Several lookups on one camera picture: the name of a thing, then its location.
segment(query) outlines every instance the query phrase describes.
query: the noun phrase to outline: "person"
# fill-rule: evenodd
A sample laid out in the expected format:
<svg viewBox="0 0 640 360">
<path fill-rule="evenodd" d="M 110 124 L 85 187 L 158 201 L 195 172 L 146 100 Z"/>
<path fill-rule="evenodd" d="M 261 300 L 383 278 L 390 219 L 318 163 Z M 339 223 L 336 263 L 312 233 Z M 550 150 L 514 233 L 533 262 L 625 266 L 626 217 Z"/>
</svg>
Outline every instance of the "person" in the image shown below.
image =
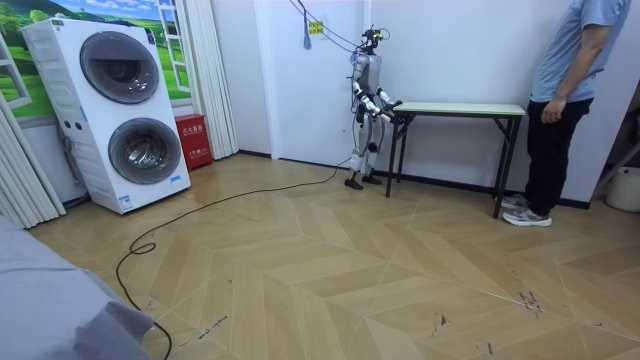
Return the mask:
<svg viewBox="0 0 640 360">
<path fill-rule="evenodd" d="M 569 146 L 589 113 L 596 75 L 604 70 L 632 0 L 573 0 L 538 66 L 527 108 L 531 158 L 524 195 L 504 198 L 503 218 L 518 226 L 550 226 L 569 165 Z"/>
</svg>

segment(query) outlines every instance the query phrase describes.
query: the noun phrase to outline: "green table top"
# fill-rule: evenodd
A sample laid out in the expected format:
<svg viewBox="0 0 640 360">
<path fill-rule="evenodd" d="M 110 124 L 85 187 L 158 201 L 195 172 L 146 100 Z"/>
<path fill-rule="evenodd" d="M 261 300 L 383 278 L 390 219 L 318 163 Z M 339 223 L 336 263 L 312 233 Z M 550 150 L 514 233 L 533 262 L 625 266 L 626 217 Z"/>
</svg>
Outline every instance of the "green table top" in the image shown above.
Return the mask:
<svg viewBox="0 0 640 360">
<path fill-rule="evenodd" d="M 477 115 L 507 115 L 524 116 L 525 111 L 519 105 L 503 104 L 445 104 L 445 103 L 421 103 L 407 102 L 393 111 L 417 112 L 417 113 L 458 113 Z"/>
</svg>

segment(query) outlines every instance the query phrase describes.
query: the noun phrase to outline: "black pants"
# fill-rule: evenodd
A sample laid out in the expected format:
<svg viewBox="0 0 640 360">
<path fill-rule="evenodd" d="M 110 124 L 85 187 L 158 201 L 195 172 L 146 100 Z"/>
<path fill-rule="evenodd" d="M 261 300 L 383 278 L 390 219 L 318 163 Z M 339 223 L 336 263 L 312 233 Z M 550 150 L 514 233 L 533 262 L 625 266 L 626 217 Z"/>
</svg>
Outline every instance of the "black pants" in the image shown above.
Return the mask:
<svg viewBox="0 0 640 360">
<path fill-rule="evenodd" d="M 589 113 L 593 99 L 568 103 L 555 124 L 542 123 L 548 103 L 530 102 L 527 150 L 531 157 L 525 197 L 529 209 L 546 216 L 558 205 L 569 166 L 569 146 L 580 119 Z"/>
</svg>

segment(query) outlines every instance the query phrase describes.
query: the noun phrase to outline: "yellow label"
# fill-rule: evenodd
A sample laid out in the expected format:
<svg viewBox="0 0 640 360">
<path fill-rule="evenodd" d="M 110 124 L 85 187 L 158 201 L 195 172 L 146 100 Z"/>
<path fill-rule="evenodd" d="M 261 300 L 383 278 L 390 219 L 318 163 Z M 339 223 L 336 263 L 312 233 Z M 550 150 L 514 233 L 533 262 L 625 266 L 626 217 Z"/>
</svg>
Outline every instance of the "yellow label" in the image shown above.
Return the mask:
<svg viewBox="0 0 640 360">
<path fill-rule="evenodd" d="M 324 25 L 322 21 L 311 21 L 309 22 L 309 34 L 310 35 L 318 35 L 322 34 L 324 31 Z"/>
</svg>

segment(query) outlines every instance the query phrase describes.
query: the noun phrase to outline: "white bin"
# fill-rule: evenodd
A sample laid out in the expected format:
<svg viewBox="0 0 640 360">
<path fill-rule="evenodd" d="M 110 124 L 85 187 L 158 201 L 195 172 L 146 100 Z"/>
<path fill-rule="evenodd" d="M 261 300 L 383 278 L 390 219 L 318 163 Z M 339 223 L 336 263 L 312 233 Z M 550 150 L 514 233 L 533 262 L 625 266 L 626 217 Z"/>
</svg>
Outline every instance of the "white bin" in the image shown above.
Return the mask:
<svg viewBox="0 0 640 360">
<path fill-rule="evenodd" d="M 618 170 L 607 194 L 607 204 L 624 211 L 640 212 L 640 169 Z"/>
</svg>

